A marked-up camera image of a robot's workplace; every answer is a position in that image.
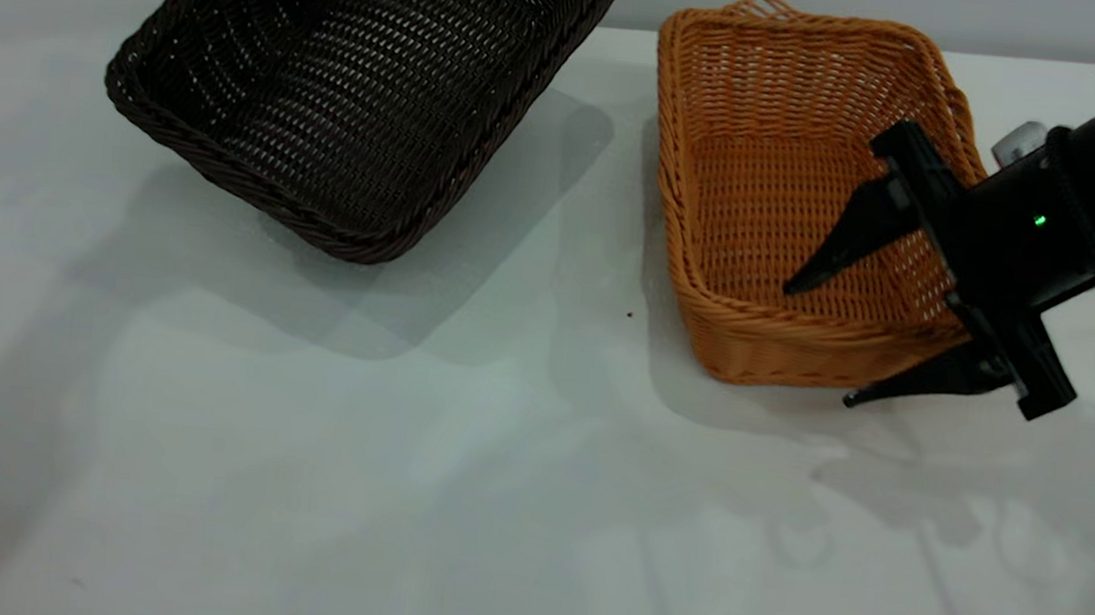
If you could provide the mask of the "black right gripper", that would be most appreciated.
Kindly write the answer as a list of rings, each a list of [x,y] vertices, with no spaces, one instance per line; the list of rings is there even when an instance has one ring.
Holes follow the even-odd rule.
[[[949,272],[947,308],[968,338],[848,393],[843,404],[1012,387],[1028,421],[1065,408],[1076,390],[1042,321],[1045,310],[1095,283],[1095,137],[1050,134],[1041,149],[971,188],[921,127],[897,121],[872,139],[891,176],[853,192],[784,294],[822,287],[921,229]]]

